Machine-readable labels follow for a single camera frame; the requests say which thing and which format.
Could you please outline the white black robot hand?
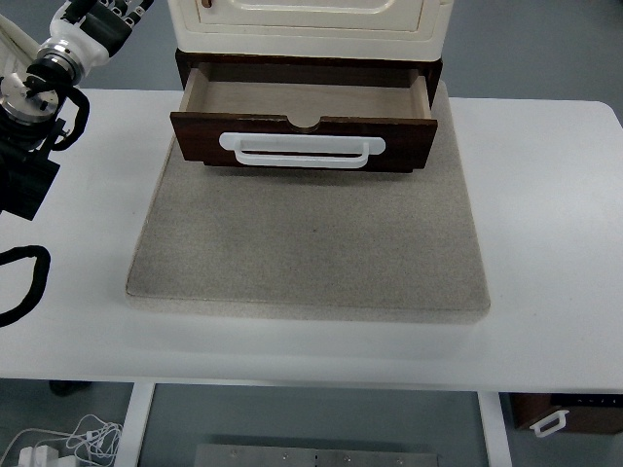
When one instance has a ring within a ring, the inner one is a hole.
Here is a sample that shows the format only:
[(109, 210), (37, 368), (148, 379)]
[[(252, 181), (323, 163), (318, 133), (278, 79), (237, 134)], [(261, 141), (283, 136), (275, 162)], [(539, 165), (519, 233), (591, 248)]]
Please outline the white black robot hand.
[(39, 56), (58, 53), (87, 74), (106, 64), (124, 45), (153, 1), (65, 1), (50, 24)]

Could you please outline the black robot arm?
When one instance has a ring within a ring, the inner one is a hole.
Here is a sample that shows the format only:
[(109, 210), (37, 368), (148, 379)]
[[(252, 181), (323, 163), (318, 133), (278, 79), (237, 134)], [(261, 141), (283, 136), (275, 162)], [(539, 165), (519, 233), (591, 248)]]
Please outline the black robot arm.
[(64, 46), (38, 53), (22, 73), (1, 78), (1, 210), (33, 220), (58, 171), (52, 152), (84, 133), (90, 103), (82, 70)]

